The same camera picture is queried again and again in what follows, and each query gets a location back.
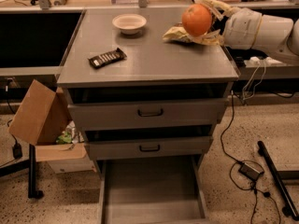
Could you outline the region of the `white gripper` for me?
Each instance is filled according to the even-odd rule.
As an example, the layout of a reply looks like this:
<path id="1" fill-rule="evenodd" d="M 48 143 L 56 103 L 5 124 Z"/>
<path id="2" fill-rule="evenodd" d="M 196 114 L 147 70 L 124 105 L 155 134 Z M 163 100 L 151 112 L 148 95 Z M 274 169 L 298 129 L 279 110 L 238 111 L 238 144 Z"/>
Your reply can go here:
<path id="1" fill-rule="evenodd" d="M 230 18 L 225 23 L 223 36 L 218 29 L 197 37 L 192 36 L 192 42 L 205 46 L 224 44 L 231 49 L 252 48 L 262 21 L 263 15 L 260 12 L 249 8 L 239 9 L 219 0 L 194 0 L 194 3 L 207 7 L 219 21 L 224 17 Z"/>

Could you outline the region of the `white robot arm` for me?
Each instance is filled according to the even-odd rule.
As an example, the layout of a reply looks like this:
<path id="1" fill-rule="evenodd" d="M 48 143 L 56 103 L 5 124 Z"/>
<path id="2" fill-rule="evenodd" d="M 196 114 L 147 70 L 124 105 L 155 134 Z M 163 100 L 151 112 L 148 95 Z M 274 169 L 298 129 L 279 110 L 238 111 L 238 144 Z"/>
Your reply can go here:
<path id="1" fill-rule="evenodd" d="M 298 21 L 263 15 L 246 7 L 233 7 L 218 0 L 195 0 L 225 22 L 223 33 L 214 35 L 231 49 L 256 49 L 270 58 L 286 64 L 299 64 Z"/>

